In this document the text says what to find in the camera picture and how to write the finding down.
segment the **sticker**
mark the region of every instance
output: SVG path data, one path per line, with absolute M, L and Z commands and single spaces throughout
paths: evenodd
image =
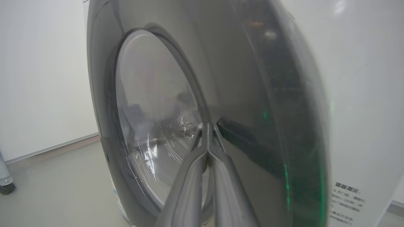
M 332 187 L 330 218 L 342 226 L 352 226 L 365 204 L 359 189 L 336 182 Z

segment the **pole base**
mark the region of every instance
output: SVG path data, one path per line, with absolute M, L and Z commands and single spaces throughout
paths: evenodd
M 11 183 L 11 184 L 6 185 L 6 186 L 0 186 L 0 193 L 3 194 L 3 195 L 8 195 L 12 191 L 14 191 L 14 189 L 15 189 L 14 183 Z

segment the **white wall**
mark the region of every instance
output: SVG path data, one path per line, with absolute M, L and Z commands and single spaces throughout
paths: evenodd
M 393 200 L 404 204 L 404 174 L 393 195 Z
M 97 133 L 81 0 L 0 1 L 0 150 L 11 160 Z

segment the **white label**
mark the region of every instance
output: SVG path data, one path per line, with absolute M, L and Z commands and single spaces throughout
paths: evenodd
M 334 184 L 331 198 L 330 219 L 334 222 L 333 226 L 352 226 L 366 204 L 359 189 L 340 182 Z

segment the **white panel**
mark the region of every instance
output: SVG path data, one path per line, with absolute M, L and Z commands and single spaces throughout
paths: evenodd
M 396 192 L 393 195 L 393 200 L 404 204 L 404 175 L 396 188 Z
M 375 226 L 404 170 L 404 1 L 282 3 L 312 50 L 328 93 L 332 183 L 359 190 L 333 187 L 349 194 L 342 199 L 353 200 L 360 212 L 331 204 L 352 216 L 352 226 Z M 330 226 L 347 224 L 330 219 Z
M 83 12 L 84 12 L 84 31 L 87 34 L 87 19 L 88 19 L 88 7 L 90 6 L 90 0 L 83 2 Z
M 82 1 L 1 1 L 0 27 L 4 159 L 98 132 Z

